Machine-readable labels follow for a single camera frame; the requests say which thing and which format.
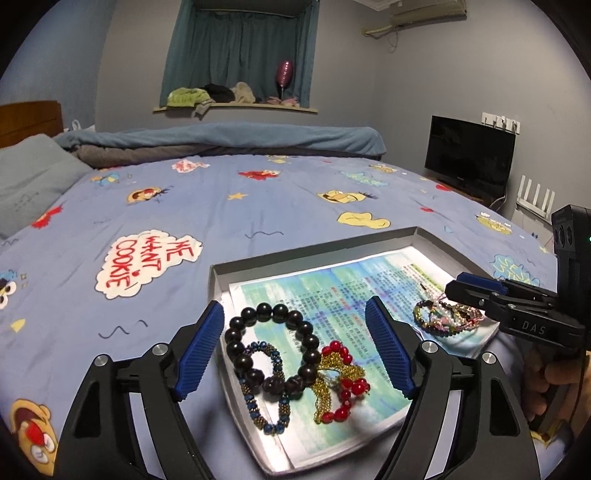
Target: star print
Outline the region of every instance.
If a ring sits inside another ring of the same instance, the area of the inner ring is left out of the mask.
[[[244,197],[248,197],[248,194],[238,192],[234,195],[228,195],[228,200],[242,200]]]

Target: speech bubble print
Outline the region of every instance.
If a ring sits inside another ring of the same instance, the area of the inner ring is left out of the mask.
[[[195,262],[203,244],[186,235],[178,240],[166,232],[149,230],[122,236],[111,245],[105,264],[96,276],[97,291],[108,300],[133,297],[142,285],[161,276],[183,260]]]

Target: finger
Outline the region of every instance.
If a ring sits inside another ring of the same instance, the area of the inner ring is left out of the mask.
[[[539,372],[544,368],[544,361],[542,356],[536,347],[532,347],[525,356],[525,364],[530,367],[534,372]]]
[[[554,385],[579,383],[581,377],[581,359],[561,360],[546,365],[546,380]]]
[[[523,380],[526,390],[531,390],[538,393],[546,392],[550,386],[550,384],[544,377],[543,372],[534,372],[530,368],[526,368],[524,370]]]
[[[536,392],[525,391],[521,397],[523,411],[542,415],[546,411],[546,400]]]

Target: air conditioner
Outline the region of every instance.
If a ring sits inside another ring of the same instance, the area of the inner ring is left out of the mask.
[[[400,0],[390,5],[390,11],[395,27],[467,16],[466,0]]]

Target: wooden headboard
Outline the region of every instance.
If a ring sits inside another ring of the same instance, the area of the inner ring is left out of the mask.
[[[64,131],[58,102],[23,102],[0,105],[0,148],[19,143],[27,137]]]

